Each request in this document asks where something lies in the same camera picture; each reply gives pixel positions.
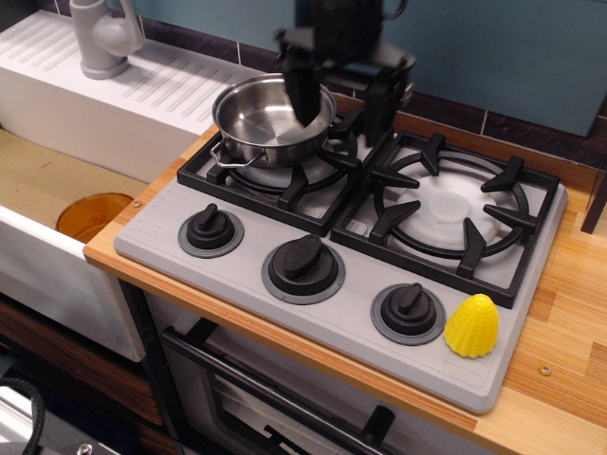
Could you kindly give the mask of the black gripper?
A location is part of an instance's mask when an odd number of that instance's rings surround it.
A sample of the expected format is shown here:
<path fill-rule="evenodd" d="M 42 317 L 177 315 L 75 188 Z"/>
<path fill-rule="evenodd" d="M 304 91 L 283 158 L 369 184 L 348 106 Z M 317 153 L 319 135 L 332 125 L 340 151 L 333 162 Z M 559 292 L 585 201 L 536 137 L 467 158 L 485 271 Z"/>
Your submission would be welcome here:
<path fill-rule="evenodd" d="M 383 25 L 401 16 L 382 1 L 310 1 L 307 23 L 274 34 L 279 68 L 297 121 L 307 127 L 320 113 L 323 82 L 363 91 L 363 134 L 375 147 L 392 130 L 395 111 L 409 88 L 415 58 L 383 36 Z"/>

